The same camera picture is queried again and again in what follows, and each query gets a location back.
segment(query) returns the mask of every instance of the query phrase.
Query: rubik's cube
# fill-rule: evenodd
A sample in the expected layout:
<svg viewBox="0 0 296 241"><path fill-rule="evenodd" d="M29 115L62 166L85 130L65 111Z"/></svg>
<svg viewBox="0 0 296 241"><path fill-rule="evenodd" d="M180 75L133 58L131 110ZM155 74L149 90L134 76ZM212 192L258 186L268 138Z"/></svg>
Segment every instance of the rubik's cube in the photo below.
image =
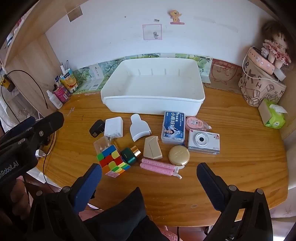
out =
<svg viewBox="0 0 296 241"><path fill-rule="evenodd" d="M98 154L97 159L102 167L103 174L111 177L117 177L131 167L122 160L114 145Z"/></svg>

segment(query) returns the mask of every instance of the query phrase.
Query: blue box label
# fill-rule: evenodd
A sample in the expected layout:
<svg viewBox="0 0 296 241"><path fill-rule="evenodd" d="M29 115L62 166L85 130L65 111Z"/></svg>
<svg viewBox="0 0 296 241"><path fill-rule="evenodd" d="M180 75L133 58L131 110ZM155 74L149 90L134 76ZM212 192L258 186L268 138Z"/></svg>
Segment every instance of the blue box label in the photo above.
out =
<svg viewBox="0 0 296 241"><path fill-rule="evenodd" d="M181 138L184 137L184 113L166 112L164 121L163 137Z"/></svg>

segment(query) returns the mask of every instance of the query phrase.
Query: silver camera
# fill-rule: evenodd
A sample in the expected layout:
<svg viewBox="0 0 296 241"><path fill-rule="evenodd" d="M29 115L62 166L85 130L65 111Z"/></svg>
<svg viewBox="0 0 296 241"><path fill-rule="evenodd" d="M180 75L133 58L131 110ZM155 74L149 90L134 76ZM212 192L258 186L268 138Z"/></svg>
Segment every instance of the silver camera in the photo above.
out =
<svg viewBox="0 0 296 241"><path fill-rule="evenodd" d="M217 155L220 153L220 136L212 132L189 130L188 150Z"/></svg>

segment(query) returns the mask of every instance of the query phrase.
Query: gold round compact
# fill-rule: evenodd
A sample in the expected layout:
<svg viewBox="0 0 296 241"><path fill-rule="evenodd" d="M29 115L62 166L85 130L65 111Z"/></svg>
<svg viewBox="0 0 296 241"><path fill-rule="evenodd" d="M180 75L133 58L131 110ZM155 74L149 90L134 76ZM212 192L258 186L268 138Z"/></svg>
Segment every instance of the gold round compact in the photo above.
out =
<svg viewBox="0 0 296 241"><path fill-rule="evenodd" d="M176 166L182 166L187 164L190 154L185 146L174 146L170 150L168 158L172 164Z"/></svg>

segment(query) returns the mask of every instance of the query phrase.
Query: white plastic bin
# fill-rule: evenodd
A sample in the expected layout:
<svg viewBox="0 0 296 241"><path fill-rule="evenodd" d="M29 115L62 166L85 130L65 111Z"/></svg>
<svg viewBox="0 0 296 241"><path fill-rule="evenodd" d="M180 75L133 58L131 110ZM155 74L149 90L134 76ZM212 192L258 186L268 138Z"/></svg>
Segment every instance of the white plastic bin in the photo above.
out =
<svg viewBox="0 0 296 241"><path fill-rule="evenodd" d="M101 90L112 112L196 116L205 99L197 63L183 58L122 61Z"/></svg>

